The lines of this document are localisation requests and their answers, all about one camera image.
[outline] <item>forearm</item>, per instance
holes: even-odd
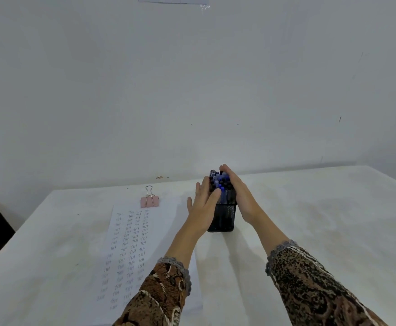
[[[272,250],[276,249],[278,245],[289,240],[263,210],[260,210],[260,212],[251,219],[250,224],[257,232],[267,256],[269,256]]]
[[[194,252],[199,236],[183,226],[175,235],[171,246],[166,252],[167,257],[174,257],[182,262],[185,268],[189,268],[190,259]]]
[[[295,242],[278,247],[268,259],[268,274],[281,294],[293,326],[386,326]]]
[[[114,326],[174,325],[180,319],[189,293],[190,277],[187,269],[175,260],[162,258],[145,278],[139,292],[127,304]]]

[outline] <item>tabletop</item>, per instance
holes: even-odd
[[[240,177],[287,236],[396,325],[395,180],[368,166]],[[153,193],[192,196],[195,182],[154,183]],[[53,191],[0,251],[0,326],[78,325],[114,203],[145,192]],[[204,309],[182,325],[290,325],[260,240],[238,210],[233,232],[206,233],[195,254]]]

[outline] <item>left hand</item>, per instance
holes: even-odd
[[[216,189],[210,194],[210,179],[205,176],[202,184],[197,183],[195,187],[195,200],[187,199],[187,209],[189,217],[184,223],[184,227],[190,230],[199,239],[210,227],[213,221],[214,209],[221,196],[221,190]]]

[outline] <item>hand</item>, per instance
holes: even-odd
[[[187,199],[187,209],[189,217],[184,223],[183,227],[189,229],[197,239],[200,238],[210,227],[213,221],[214,209],[216,203],[221,196],[221,190],[216,189],[210,195],[210,180],[208,176],[204,177],[202,184],[196,184],[195,200],[192,205],[192,198]]]
[[[230,177],[230,181],[236,190],[236,201],[239,205],[243,219],[251,224],[251,222],[263,212],[261,207],[255,201],[252,193],[249,191],[245,183],[236,175],[226,164],[219,167],[221,172],[225,172]]]

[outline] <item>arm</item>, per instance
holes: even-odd
[[[210,181],[206,176],[196,184],[195,201],[187,199],[189,216],[175,235],[166,256],[159,259],[139,292],[131,299],[118,325],[178,325],[186,297],[190,295],[189,263],[196,242],[211,225],[214,208],[221,190],[209,195]]]
[[[268,256],[266,273],[280,292],[294,326],[386,326],[374,312],[341,285],[314,257],[289,240],[260,208],[248,187],[228,168],[237,192],[237,203],[253,226]]]

